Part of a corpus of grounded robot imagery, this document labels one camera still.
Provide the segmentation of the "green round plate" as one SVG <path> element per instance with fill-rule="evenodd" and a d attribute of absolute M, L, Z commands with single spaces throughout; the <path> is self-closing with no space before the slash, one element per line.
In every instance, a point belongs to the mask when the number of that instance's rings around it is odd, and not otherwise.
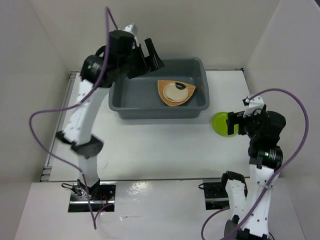
<path fill-rule="evenodd" d="M 227 118 L 228 118 L 228 113 L 221 111 L 217 112 L 211 120 L 211 125 L 214 131 L 222 136 L 222 137 L 233 137 L 238 134 L 239 126 L 236 124 L 234 126 L 234 133 L 231 135 L 228 135 L 228 126 L 227 126 Z"/>

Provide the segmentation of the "orange woven triangular basket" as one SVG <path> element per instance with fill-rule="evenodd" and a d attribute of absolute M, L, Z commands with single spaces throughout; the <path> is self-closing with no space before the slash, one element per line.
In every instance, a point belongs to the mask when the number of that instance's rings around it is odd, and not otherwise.
<path fill-rule="evenodd" d="M 181 102 L 172 102 L 172 101 L 169 101 L 167 100 L 165 97 L 164 97 L 164 94 L 163 94 L 163 90 L 164 90 L 164 87 L 170 83 L 174 83 L 174 82 L 178 82 L 178 83 L 182 83 L 182 84 L 185 84 L 187 89 L 188 89 L 188 96 L 185 100 L 181 101 Z M 160 96 L 161 100 L 169 107 L 177 107 L 177 106 L 180 106 L 184 103 L 186 103 L 194 94 L 196 90 L 196 86 L 195 85 L 192 85 L 192 84 L 189 84 L 189 83 L 186 83 L 186 82 L 182 82 L 182 81 L 177 81 L 177 80 L 164 80 L 164 79 L 159 79 L 157 81 L 157 91 L 158 91 L 158 95 Z"/>

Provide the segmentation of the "cream plate with black mark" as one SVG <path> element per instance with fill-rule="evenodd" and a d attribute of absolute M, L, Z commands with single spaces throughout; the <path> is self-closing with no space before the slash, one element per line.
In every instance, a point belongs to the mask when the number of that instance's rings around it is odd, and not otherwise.
<path fill-rule="evenodd" d="M 172 82 L 164 87 L 163 95 L 167 100 L 178 103 L 188 97 L 189 90 L 184 83 Z"/>

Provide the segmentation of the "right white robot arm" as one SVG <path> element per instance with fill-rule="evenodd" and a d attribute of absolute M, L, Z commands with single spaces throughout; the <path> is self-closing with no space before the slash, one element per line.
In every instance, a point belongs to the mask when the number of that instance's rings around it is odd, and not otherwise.
<path fill-rule="evenodd" d="M 245 177 L 233 171 L 226 171 L 219 184 L 220 193 L 228 197 L 231 218 L 224 227 L 224 236 L 229 240 L 269 239 L 269 210 L 274 183 L 274 173 L 282 166 L 283 152 L 278 146 L 280 133 L 286 126 L 286 119 L 274 111 L 259 108 L 250 116 L 241 112 L 227 114 L 227 134 L 235 132 L 250 139 L 249 183 Z"/>

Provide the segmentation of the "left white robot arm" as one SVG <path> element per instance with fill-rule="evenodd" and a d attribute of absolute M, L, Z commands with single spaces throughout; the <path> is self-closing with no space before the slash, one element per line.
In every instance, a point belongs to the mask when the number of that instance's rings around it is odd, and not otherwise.
<path fill-rule="evenodd" d="M 84 60 L 76 107 L 67 126 L 55 134 L 77 156 L 80 168 L 77 185 L 88 200 L 94 200 L 100 193 L 97 162 L 104 143 L 93 135 L 92 128 L 104 98 L 121 77 L 133 79 L 165 66 L 151 38 L 144 41 L 148 56 L 129 31 L 113 30 L 107 40 L 106 45 Z"/>

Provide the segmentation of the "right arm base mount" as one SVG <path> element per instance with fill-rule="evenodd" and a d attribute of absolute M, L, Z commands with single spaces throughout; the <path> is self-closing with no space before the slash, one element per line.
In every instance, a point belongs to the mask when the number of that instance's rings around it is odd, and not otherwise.
<path fill-rule="evenodd" d="M 229 198 L 220 178 L 204 179 L 198 188 L 204 193 L 205 209 L 221 210 L 229 207 Z"/>

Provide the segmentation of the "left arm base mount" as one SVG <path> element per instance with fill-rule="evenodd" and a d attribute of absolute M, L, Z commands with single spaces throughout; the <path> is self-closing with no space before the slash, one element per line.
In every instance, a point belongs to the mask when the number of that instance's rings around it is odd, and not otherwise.
<path fill-rule="evenodd" d="M 68 205 L 69 213 L 89 212 L 88 199 L 83 189 L 77 182 L 72 184 L 62 183 L 61 187 L 70 190 L 70 199 Z M 92 210 L 97 212 L 103 207 L 103 212 L 113 212 L 115 210 L 116 183 L 110 181 L 101 181 L 98 188 L 90 196 Z"/>

